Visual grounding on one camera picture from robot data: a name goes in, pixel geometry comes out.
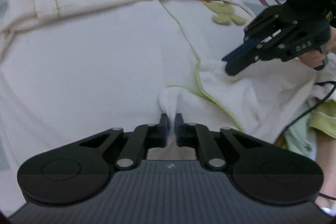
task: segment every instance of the logo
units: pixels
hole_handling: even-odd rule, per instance
[[[173,168],[175,168],[175,164],[167,164],[167,167],[168,167],[169,169],[173,169]]]
[[[302,44],[301,46],[296,47],[296,51],[299,52],[300,50],[304,50],[307,47],[311,46],[311,41],[308,41],[306,44]]]

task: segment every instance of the finger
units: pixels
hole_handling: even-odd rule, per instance
[[[310,68],[315,68],[322,65],[322,61],[325,59],[325,55],[320,54],[317,58],[305,58],[303,56],[299,56],[299,60]]]
[[[318,50],[311,50],[302,55],[303,58],[318,58],[321,53]]]

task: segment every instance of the folded towel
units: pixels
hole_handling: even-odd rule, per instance
[[[275,142],[309,96],[315,74],[296,60],[257,62],[236,77],[223,64],[201,62],[199,79],[206,94],[229,110],[243,131]]]
[[[336,102],[328,100],[313,113],[308,126],[336,138]]]

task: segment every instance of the metal screw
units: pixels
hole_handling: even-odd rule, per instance
[[[225,165],[225,161],[222,160],[222,159],[211,159],[209,160],[209,164],[212,166],[212,167],[223,167]]]
[[[117,165],[120,167],[130,167],[133,164],[133,160],[130,159],[120,159],[117,161]]]

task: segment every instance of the white cloth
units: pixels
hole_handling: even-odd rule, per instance
[[[8,2],[8,0],[0,0],[0,7],[2,2],[6,3]],[[21,206],[23,206],[26,203],[26,200],[22,195],[20,187],[17,184],[16,174],[14,173],[12,172],[11,169],[1,170],[0,166],[0,210],[6,217],[11,216],[15,211],[17,211]]]
[[[239,0],[226,1],[253,15]],[[88,14],[97,10],[106,11]],[[197,0],[10,0],[3,45],[14,40],[0,67],[0,112],[13,171],[37,153],[108,128],[157,122],[158,95],[171,85],[201,92],[231,115],[185,96],[200,113],[209,108],[191,118],[214,130],[234,127],[234,118],[239,129],[274,141],[315,73],[293,60],[258,62],[226,76],[218,57],[241,43],[243,30],[216,25],[211,15]],[[160,97],[171,121],[183,105],[171,105],[178,98]],[[188,116],[191,108],[184,109]]]
[[[0,66],[0,113],[14,173],[33,155],[108,128],[158,122],[167,86],[197,88],[195,55],[158,0],[57,1],[61,17],[86,15],[50,24],[54,0],[9,0],[2,34],[13,43]],[[206,48],[202,41],[194,46]]]
[[[326,214],[332,217],[336,216],[336,202],[335,201],[333,202],[333,205],[331,208],[320,207],[320,209],[322,209]]]
[[[272,60],[259,61],[235,77],[227,76],[224,73],[225,63],[220,60],[239,46],[243,37],[242,27],[215,24],[210,19],[211,12],[209,16],[205,16],[207,14],[203,11],[204,6],[191,6],[192,3],[183,5],[182,0],[162,3],[180,22],[198,56],[199,69],[195,71],[198,89],[193,91],[203,93],[220,105],[222,111],[229,114],[243,132],[264,141],[274,142],[285,125],[291,121],[296,110],[308,98],[316,71],[298,60],[285,63]],[[241,14],[242,12],[240,9],[236,10],[237,14],[246,16]],[[169,109],[171,118],[181,111],[179,105],[175,105],[175,101],[171,99],[171,95],[169,99],[160,100],[161,108]],[[204,119],[209,106],[205,105],[204,101],[197,101],[197,105],[189,110],[184,109],[183,113],[192,115],[196,120]],[[204,109],[202,117],[193,113],[194,108]],[[212,121],[206,125],[211,128],[213,125],[224,125],[218,123],[216,117],[213,117]]]
[[[328,53],[328,63],[323,70],[317,72],[316,82],[336,81],[336,55],[333,52]],[[311,95],[319,99],[323,99],[332,89],[333,85],[315,85]],[[336,92],[330,99],[336,101]]]

